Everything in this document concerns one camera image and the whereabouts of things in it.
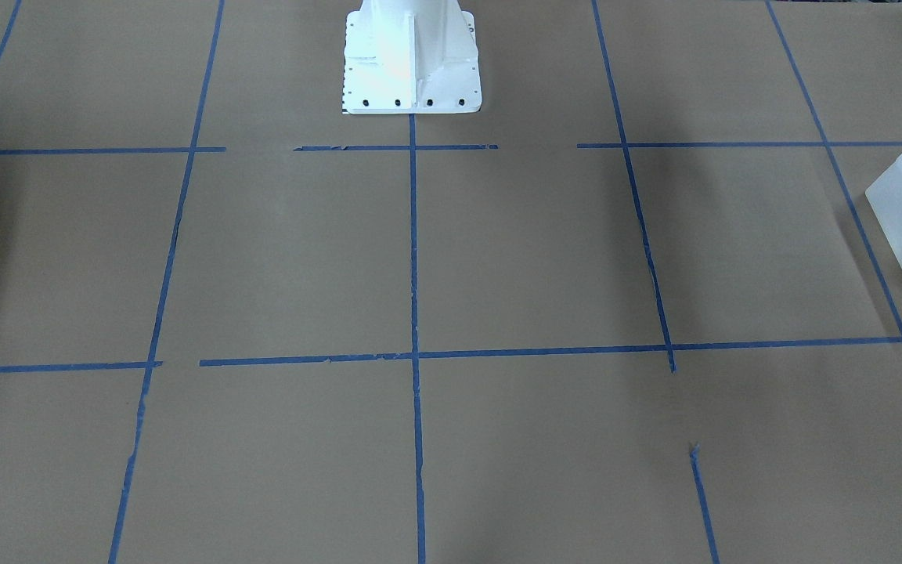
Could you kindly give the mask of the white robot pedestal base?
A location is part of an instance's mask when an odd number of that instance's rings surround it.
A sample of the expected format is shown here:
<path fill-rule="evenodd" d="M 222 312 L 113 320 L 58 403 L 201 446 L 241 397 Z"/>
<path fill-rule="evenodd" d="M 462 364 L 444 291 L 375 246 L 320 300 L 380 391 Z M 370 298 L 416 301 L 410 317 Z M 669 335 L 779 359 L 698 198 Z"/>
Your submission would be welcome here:
<path fill-rule="evenodd" d="M 475 18 L 458 1 L 363 1 L 345 32 L 344 114 L 481 110 Z"/>

